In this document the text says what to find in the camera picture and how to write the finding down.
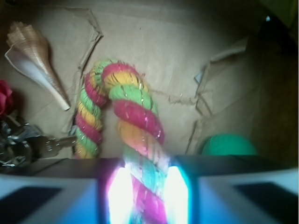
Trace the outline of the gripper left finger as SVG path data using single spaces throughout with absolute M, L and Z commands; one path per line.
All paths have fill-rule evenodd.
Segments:
M 0 175 L 0 221 L 128 224 L 130 195 L 119 158 L 45 159 Z

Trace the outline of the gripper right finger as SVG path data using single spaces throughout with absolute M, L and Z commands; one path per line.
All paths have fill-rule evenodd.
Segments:
M 177 155 L 165 182 L 170 224 L 296 224 L 299 171 L 259 156 Z

